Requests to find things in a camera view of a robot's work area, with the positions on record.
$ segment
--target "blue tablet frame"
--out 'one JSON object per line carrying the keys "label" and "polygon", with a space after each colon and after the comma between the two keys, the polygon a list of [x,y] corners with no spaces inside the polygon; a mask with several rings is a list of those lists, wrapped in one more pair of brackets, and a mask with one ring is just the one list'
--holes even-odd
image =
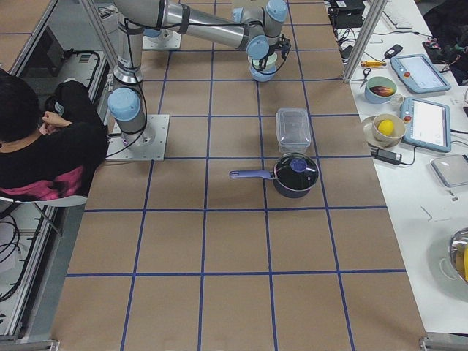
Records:
{"label": "blue tablet frame", "polygon": [[[423,60],[422,63],[428,66],[428,68],[434,73],[434,76],[440,80],[442,86],[421,87],[411,75],[409,77],[405,77],[404,74],[406,72],[409,72],[410,74],[411,72],[408,70],[407,67],[404,66],[402,59],[408,59],[413,57],[419,57],[421,60]],[[392,68],[395,70],[396,74],[399,76],[400,80],[404,83],[404,85],[406,85],[408,89],[415,94],[432,93],[435,91],[447,91],[451,88],[449,82],[447,82],[446,79],[443,78],[439,70],[432,64],[431,60],[426,55],[417,54],[406,56],[394,56],[390,59],[390,63],[392,65]]]}
{"label": "blue tablet frame", "polygon": [[[444,123],[444,140],[445,140],[444,146],[433,144],[433,143],[427,143],[427,142],[415,139],[412,136],[413,122],[415,120],[414,101],[419,101],[424,104],[430,104],[430,105],[443,107],[444,114],[442,118],[443,118],[443,123]],[[407,123],[407,131],[405,135],[403,136],[403,141],[405,143],[420,146],[422,148],[428,148],[429,150],[440,151],[440,152],[450,152],[450,150],[452,149],[451,137],[450,137],[450,108],[447,105],[439,104],[437,102],[432,102],[432,101],[423,100],[423,99],[416,99],[414,97],[407,97],[404,100],[403,105],[401,105],[401,110],[400,110],[400,117],[405,118],[406,116],[411,116],[411,121]]]}

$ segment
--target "black usb adapter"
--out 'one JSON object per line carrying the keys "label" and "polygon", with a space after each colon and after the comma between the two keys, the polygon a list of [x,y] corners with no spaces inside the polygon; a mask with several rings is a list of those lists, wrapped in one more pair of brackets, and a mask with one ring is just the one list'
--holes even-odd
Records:
{"label": "black usb adapter", "polygon": [[379,159],[380,161],[391,163],[392,165],[400,165],[401,164],[401,154],[397,154],[392,151],[384,150],[382,148],[378,148],[376,151],[371,151],[371,155],[375,159]]}

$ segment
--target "metal bowl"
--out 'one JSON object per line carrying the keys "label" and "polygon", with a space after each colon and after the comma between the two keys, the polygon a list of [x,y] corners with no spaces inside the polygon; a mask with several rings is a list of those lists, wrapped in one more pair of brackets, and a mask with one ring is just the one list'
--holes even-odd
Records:
{"label": "metal bowl", "polygon": [[450,244],[448,246],[448,253],[450,255],[450,263],[452,264],[453,269],[455,269],[458,276],[465,283],[468,284],[465,273],[463,271],[460,271],[461,270],[460,266],[464,267],[464,265],[462,264],[463,261],[467,260],[467,258],[464,257],[465,249],[467,247],[468,247],[468,228],[464,228],[462,230],[459,230],[452,236],[450,240]]}

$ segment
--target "blue handle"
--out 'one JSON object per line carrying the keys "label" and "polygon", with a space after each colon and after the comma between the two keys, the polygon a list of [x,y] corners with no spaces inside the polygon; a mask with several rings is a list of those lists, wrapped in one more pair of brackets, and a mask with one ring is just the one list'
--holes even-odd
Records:
{"label": "blue handle", "polygon": [[229,176],[231,178],[275,178],[269,170],[231,170]]}

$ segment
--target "plastic box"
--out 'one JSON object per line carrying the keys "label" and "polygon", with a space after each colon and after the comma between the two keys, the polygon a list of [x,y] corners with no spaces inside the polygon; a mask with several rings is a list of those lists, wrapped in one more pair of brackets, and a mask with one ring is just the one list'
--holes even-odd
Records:
{"label": "plastic box", "polygon": [[279,152],[304,154],[311,142],[309,116],[303,108],[283,107],[276,112]]}

